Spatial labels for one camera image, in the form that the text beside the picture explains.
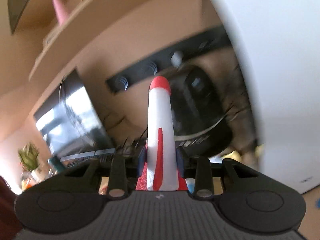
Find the dark red sleeve forearm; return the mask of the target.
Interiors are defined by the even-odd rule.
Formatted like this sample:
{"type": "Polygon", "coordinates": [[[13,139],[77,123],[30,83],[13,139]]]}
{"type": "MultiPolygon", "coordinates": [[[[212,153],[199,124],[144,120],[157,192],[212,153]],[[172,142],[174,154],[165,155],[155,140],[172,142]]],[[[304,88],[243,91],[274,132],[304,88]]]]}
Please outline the dark red sleeve forearm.
{"type": "Polygon", "coordinates": [[[7,182],[1,177],[0,181],[0,223],[1,239],[14,239],[23,229],[14,211],[17,195],[12,192],[7,182]]]}

